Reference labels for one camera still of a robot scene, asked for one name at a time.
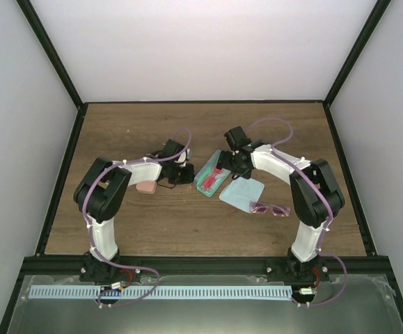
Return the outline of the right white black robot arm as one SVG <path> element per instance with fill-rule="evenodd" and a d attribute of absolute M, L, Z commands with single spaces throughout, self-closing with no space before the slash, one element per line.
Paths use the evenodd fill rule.
<path fill-rule="evenodd" d="M 244 146 L 222 151 L 217 166 L 245 179 L 253 170 L 262 170 L 289 184 L 299 227 L 287 252 L 287 271 L 295 280 L 307 278 L 322 250 L 324 235 L 345 206 L 329 163 L 293 157 L 264 141 L 246 141 Z"/>

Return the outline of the green glasses case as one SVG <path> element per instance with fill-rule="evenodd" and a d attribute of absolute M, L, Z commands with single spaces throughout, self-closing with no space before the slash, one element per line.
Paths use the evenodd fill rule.
<path fill-rule="evenodd" d="M 207 197 L 212 197 L 230 174 L 230 171 L 227 169 L 217 168 L 220 153 L 221 151 L 217 150 L 207 160 L 193 180 L 196 189 Z"/>

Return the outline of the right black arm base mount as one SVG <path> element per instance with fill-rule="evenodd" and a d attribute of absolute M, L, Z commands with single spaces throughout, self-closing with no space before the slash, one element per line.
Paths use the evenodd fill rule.
<path fill-rule="evenodd" d="M 316 274 L 320 282 L 328 282 L 329 274 L 322 270 L 324 265 L 325 262 L 320 256 L 309 262 L 300 262 L 294 255 L 270 257 L 264 261 L 268 281 L 284 282 L 286 285 L 312 283 L 317 279 Z"/>

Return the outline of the pink glasses case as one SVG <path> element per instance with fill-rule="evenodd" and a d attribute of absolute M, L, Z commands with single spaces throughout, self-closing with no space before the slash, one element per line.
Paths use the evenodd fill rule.
<path fill-rule="evenodd" d="M 136 184 L 136 190 L 139 193 L 154 194 L 157 188 L 156 181 L 144 181 Z"/>

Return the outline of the red lens sunglasses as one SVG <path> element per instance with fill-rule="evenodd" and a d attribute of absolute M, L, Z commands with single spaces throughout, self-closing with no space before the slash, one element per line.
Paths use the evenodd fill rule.
<path fill-rule="evenodd" d="M 213 167 L 210 174 L 203 180 L 201 189 L 203 191 L 210 191 L 216 182 L 216 177 L 218 177 L 222 172 L 223 170 L 221 168 Z"/>

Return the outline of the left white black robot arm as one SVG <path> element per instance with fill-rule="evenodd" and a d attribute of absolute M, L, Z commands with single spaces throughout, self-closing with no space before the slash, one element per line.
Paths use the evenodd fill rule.
<path fill-rule="evenodd" d="M 111 161 L 97 158 L 76 188 L 73 200 L 86 222 L 90 235 L 90 254 L 98 261 L 96 272 L 106 281 L 120 274 L 120 263 L 114 257 L 118 245 L 114 217 L 127 188 L 144 182 L 167 179 L 172 186 L 190 184 L 195 177 L 189 163 L 191 149 L 172 139 L 164 147 L 137 160 Z"/>

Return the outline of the purple frame sunglasses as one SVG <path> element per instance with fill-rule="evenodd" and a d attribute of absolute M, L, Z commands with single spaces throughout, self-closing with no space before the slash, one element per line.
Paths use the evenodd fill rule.
<path fill-rule="evenodd" d="M 263 202 L 251 202 L 250 211 L 252 214 L 265 214 L 270 212 L 273 216 L 288 217 L 290 208 L 282 205 L 268 204 Z"/>

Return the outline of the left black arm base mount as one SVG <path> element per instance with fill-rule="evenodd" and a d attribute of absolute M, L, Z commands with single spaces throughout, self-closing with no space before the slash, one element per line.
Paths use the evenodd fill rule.
<path fill-rule="evenodd" d="M 138 282 L 140 274 L 133 269 L 121 269 L 99 261 L 90 252 L 82 256 L 79 280 L 85 283 L 109 284 L 118 281 Z"/>

